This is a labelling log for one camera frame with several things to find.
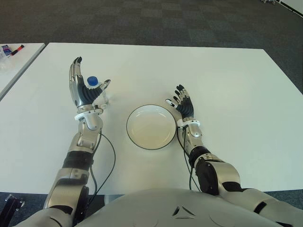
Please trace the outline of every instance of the marker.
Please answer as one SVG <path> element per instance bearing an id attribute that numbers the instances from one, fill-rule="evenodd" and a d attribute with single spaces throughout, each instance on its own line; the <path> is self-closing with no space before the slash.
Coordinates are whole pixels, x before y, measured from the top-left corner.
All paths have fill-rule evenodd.
<path id="1" fill-rule="evenodd" d="M 21 45 L 20 47 L 18 47 L 18 49 L 14 50 L 10 55 L 14 56 L 16 53 L 18 53 L 18 51 L 20 51 L 22 48 L 24 47 L 24 45 Z"/>

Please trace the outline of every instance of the wire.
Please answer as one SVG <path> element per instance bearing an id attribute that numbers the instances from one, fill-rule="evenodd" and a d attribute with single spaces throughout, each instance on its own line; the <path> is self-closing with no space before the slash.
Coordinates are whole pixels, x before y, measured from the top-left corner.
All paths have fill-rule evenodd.
<path id="1" fill-rule="evenodd" d="M 96 144 L 96 147 L 95 147 L 95 149 L 94 149 L 94 151 L 93 151 L 93 157 L 94 157 L 94 155 L 95 155 L 95 153 L 96 153 L 96 151 L 97 151 L 97 149 L 98 149 L 98 147 L 99 147 L 100 141 L 101 141 L 101 133 L 99 134 L 98 143 Z M 95 185 L 95 191 L 94 191 L 94 195 L 95 195 L 95 194 L 97 194 L 97 181 L 96 181 L 96 178 L 95 178 L 95 176 L 94 176 L 92 164 L 90 165 L 89 170 L 90 170 L 90 174 L 91 174 L 91 177 L 92 177 L 93 182 L 94 182 L 94 185 Z"/>
<path id="2" fill-rule="evenodd" d="M 184 132 L 184 141 L 183 141 L 183 147 L 182 148 L 183 148 L 184 153 L 187 155 L 187 157 L 189 157 L 188 153 L 185 151 L 185 140 L 186 140 L 186 131 Z"/>
<path id="3" fill-rule="evenodd" d="M 191 169 L 190 169 L 190 176 L 189 176 L 189 189 L 190 190 L 191 190 L 191 179 L 193 178 L 192 175 L 193 175 L 193 168 L 191 167 Z"/>
<path id="4" fill-rule="evenodd" d="M 179 138 L 179 134 L 178 134 L 178 129 L 177 129 L 177 139 L 178 139 L 178 141 L 179 141 L 180 146 L 181 146 L 182 149 L 183 149 L 183 154 L 184 154 L 185 163 L 186 163 L 186 165 L 187 165 L 188 172 L 190 173 L 189 166 L 188 166 L 188 163 L 187 163 L 187 159 L 186 159 L 186 156 L 185 156 L 185 154 L 186 154 L 187 156 L 188 156 L 188 154 L 186 153 L 186 151 L 185 151 L 185 149 L 184 149 L 184 146 L 182 146 L 182 144 L 181 144 L 181 141 L 180 141 L 180 138 Z M 201 190 L 200 190 L 200 188 L 198 187 L 198 185 L 197 185 L 196 181 L 194 180 L 193 176 L 191 176 L 191 178 L 193 179 L 193 181 L 194 181 L 194 183 L 195 183 L 197 189 L 199 190 L 199 192 L 201 192 Z"/>
<path id="5" fill-rule="evenodd" d="M 100 189 L 103 187 L 103 185 L 105 184 L 105 182 L 108 180 L 108 178 L 110 177 L 110 175 L 112 174 L 114 168 L 115 168 L 115 165 L 116 165 L 116 151 L 115 151 L 115 148 L 112 144 L 112 142 L 103 134 L 101 134 L 103 137 L 105 137 L 105 139 L 107 139 L 107 141 L 110 143 L 110 145 L 112 146 L 112 149 L 113 149 L 113 152 L 114 152 L 114 164 L 113 164 L 113 167 L 112 169 L 110 170 L 109 174 L 107 175 L 106 179 L 104 180 L 104 182 L 101 184 L 101 186 L 98 188 L 98 190 L 96 191 L 96 193 L 91 197 L 91 199 L 89 200 L 89 203 L 88 203 L 88 206 L 93 202 L 93 200 L 95 199 L 97 193 L 100 191 Z"/>

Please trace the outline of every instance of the metallic silver arm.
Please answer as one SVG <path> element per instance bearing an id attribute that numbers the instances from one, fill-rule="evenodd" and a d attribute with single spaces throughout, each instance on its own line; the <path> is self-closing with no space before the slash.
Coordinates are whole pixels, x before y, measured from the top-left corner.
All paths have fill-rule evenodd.
<path id="1" fill-rule="evenodd" d="M 242 189 L 237 170 L 229 163 L 212 154 L 202 143 L 200 122 L 194 118 L 194 108 L 188 92 L 182 85 L 177 86 L 174 96 L 177 103 L 166 102 L 182 115 L 177 121 L 178 137 L 195 169 L 202 192 L 222 197 L 251 212 L 258 213 L 286 227 L 302 227 L 303 210 L 261 192 L 257 189 Z"/>
<path id="2" fill-rule="evenodd" d="M 58 171 L 53 186 L 41 210 L 20 223 L 19 226 L 71 227 L 82 221 L 88 203 L 89 167 L 92 165 L 97 139 L 103 122 L 103 110 L 93 106 L 93 101 L 107 88 L 106 80 L 98 88 L 85 86 L 80 71 L 82 58 L 76 58 L 70 67 L 70 92 L 77 107 L 75 120 L 79 121 L 78 133 L 71 141 L 63 167 Z"/>

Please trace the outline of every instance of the bottle cap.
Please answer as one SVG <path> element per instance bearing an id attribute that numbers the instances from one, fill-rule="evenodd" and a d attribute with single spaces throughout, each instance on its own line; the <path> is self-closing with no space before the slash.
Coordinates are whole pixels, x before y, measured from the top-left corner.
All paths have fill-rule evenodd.
<path id="1" fill-rule="evenodd" d="M 88 77 L 87 82 L 90 86 L 95 86 L 98 84 L 98 79 L 97 77 Z"/>

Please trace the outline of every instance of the gray carpet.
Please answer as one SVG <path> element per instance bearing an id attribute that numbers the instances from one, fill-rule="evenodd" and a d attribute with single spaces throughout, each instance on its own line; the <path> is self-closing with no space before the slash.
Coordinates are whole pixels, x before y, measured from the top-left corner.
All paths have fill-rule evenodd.
<path id="1" fill-rule="evenodd" d="M 0 43 L 98 43 L 264 49 L 303 92 L 303 19 L 259 0 L 3 0 Z M 0 210 L 8 193 L 0 192 Z M 303 208 L 303 190 L 268 192 Z M 12 225 L 42 208 L 23 194 Z M 92 213 L 103 205 L 102 197 Z"/>

